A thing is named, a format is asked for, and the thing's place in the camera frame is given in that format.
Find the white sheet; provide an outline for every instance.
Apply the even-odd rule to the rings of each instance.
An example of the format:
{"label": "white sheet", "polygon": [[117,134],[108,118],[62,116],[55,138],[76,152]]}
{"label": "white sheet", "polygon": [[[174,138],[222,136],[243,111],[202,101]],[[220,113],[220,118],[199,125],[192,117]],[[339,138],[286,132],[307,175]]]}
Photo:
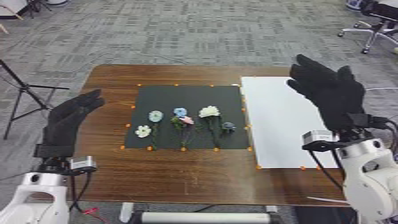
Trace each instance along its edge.
{"label": "white sheet", "polygon": [[[286,85],[288,77],[243,77],[241,92],[252,125],[257,165],[263,168],[316,168],[302,135],[325,130],[318,109]],[[316,153],[321,164],[336,168],[330,152]]]}

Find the chair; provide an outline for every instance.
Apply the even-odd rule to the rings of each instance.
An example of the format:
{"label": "chair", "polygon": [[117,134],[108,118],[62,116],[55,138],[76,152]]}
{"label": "chair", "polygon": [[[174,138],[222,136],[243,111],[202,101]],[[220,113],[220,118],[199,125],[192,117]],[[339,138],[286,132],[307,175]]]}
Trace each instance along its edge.
{"label": "chair", "polygon": [[380,18],[380,22],[371,25],[369,23],[359,21],[353,28],[341,30],[337,36],[343,37],[345,32],[366,32],[371,34],[361,51],[362,54],[368,54],[376,37],[387,39],[398,46],[398,40],[392,37],[398,33],[398,29],[394,29],[398,23],[398,0],[364,0],[359,7],[362,15]]}

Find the floor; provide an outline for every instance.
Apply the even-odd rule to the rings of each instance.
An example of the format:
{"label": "floor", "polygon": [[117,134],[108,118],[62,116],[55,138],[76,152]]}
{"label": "floor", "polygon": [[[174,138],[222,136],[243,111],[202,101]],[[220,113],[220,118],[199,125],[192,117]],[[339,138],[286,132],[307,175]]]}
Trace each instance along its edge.
{"label": "floor", "polygon": [[[2,21],[10,34],[0,33],[0,57],[28,83],[71,88],[58,91],[55,105],[78,94],[99,64],[289,66],[298,53],[334,69],[350,65],[366,88],[396,87],[398,56],[391,44],[380,41],[362,55],[364,34],[336,37],[359,19],[371,20],[346,10],[343,0],[71,0],[53,12],[42,10],[34,19],[25,14],[23,21]],[[16,93],[0,80],[0,130]],[[394,117],[396,97],[396,90],[369,91],[366,111]],[[34,106],[23,98],[19,111]],[[37,163],[32,152],[44,117],[37,113],[19,120],[9,140],[0,140],[0,178],[25,172]],[[18,183],[19,178],[0,183],[0,207]],[[117,206],[101,204],[106,211],[117,211]],[[263,211],[263,207],[227,209],[241,208]],[[284,217],[295,223],[293,216]],[[76,217],[74,223],[90,222]]]}

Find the tripod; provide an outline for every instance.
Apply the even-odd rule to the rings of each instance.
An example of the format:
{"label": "tripod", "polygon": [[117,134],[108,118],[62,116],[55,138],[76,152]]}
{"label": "tripod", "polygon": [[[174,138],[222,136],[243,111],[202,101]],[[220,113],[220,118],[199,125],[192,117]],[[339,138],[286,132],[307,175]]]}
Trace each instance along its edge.
{"label": "tripod", "polygon": [[[55,86],[41,86],[41,85],[28,85],[19,77],[16,76],[16,73],[12,72],[7,64],[3,63],[3,61],[0,60],[0,66],[3,67],[3,70],[7,71],[19,87],[19,92],[18,92],[18,97],[16,97],[16,103],[14,103],[14,108],[12,108],[12,113],[10,113],[10,118],[9,118],[9,124],[7,124],[7,129],[5,129],[5,133],[3,133],[3,140],[7,139],[9,137],[9,131],[10,131],[10,125],[12,125],[12,122],[23,118],[25,116],[28,116],[34,112],[41,111],[41,110],[48,110],[53,108],[51,104],[50,104],[50,100],[51,100],[51,97],[53,97],[53,93],[55,93],[55,90],[57,89],[62,89],[62,90],[67,90],[69,88],[64,88],[64,87],[55,87]],[[41,89],[51,89],[51,92],[50,92],[50,95],[48,95],[48,98],[42,99],[41,96],[35,94],[35,92],[32,91],[32,87],[34,88],[41,88]],[[18,106],[19,106],[19,100],[21,100],[21,94],[26,93],[28,96],[32,97],[35,103],[39,104],[39,108],[34,109],[32,111],[28,111],[25,114],[21,114],[19,116],[16,116],[16,109],[18,109]]]}

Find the cable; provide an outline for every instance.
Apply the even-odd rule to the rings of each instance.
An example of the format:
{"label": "cable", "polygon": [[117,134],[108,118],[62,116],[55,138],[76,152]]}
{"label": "cable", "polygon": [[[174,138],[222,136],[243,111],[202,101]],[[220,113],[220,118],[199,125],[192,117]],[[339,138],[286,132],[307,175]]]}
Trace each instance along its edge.
{"label": "cable", "polygon": [[78,201],[80,201],[80,198],[83,196],[83,193],[85,193],[85,190],[87,190],[87,187],[89,187],[89,184],[90,184],[90,176],[92,176],[90,174],[92,174],[90,172],[87,172],[87,174],[85,174],[85,184],[83,184],[82,191],[78,193],[78,197],[73,200],[73,204],[71,204],[71,207],[69,207],[69,211],[71,211],[73,207],[76,207],[78,211],[83,212],[82,208],[78,207]]}
{"label": "cable", "polygon": [[337,156],[336,149],[332,149],[332,158],[334,158],[334,162],[336,162],[337,167],[339,167],[339,173],[341,173],[341,176],[343,176],[343,179],[345,179],[345,169],[343,169],[343,164],[341,164],[341,161],[339,161],[339,156]]}
{"label": "cable", "polygon": [[332,178],[332,176],[330,176],[330,174],[329,174],[329,172],[327,172],[327,170],[325,170],[325,168],[323,168],[323,165],[321,165],[321,163],[320,163],[320,160],[318,160],[318,158],[316,158],[316,156],[314,156],[314,152],[313,152],[313,151],[307,151],[307,152],[309,152],[309,155],[311,155],[311,157],[313,157],[313,159],[314,159],[314,162],[316,162],[316,164],[318,164],[318,166],[320,166],[321,172],[323,172],[323,174],[327,175],[329,180],[332,181],[336,187],[337,187],[339,190],[343,191],[343,187],[341,187],[341,185],[339,185],[336,179]]}
{"label": "cable", "polygon": [[9,180],[9,179],[12,179],[14,177],[19,177],[19,176],[25,175],[28,172],[30,172],[30,171],[26,171],[26,172],[23,172],[23,173],[19,173],[19,174],[16,174],[16,175],[12,175],[12,176],[2,178],[0,181]]}
{"label": "cable", "polygon": [[98,215],[94,215],[92,213],[89,213],[87,215],[89,215],[92,218],[96,218],[96,219],[101,221],[101,223],[105,223],[105,224],[108,223],[106,220],[105,220]]}
{"label": "cable", "polygon": [[378,88],[366,89],[366,91],[373,91],[373,90],[398,90],[398,87],[378,87]]}
{"label": "cable", "polygon": [[202,212],[204,210],[208,210],[209,208],[213,208],[217,205],[208,205],[204,208],[197,209],[193,212]]}
{"label": "cable", "polygon": [[392,143],[389,146],[389,149],[392,151],[392,153],[396,153],[396,130],[389,127],[387,130],[391,131],[391,135],[392,135]]}
{"label": "cable", "polygon": [[389,124],[392,124],[394,128],[391,128],[391,133],[392,133],[392,152],[398,152],[398,144],[396,144],[396,138],[398,138],[398,124],[394,123],[394,121],[387,121]]}
{"label": "cable", "polygon": [[44,210],[42,213],[41,213],[41,218],[39,218],[39,220],[37,220],[39,223],[41,223],[41,221],[42,221],[42,217],[44,217],[44,215],[46,215],[46,212],[48,212],[51,206],[53,206],[53,203],[48,205],[46,210]]}

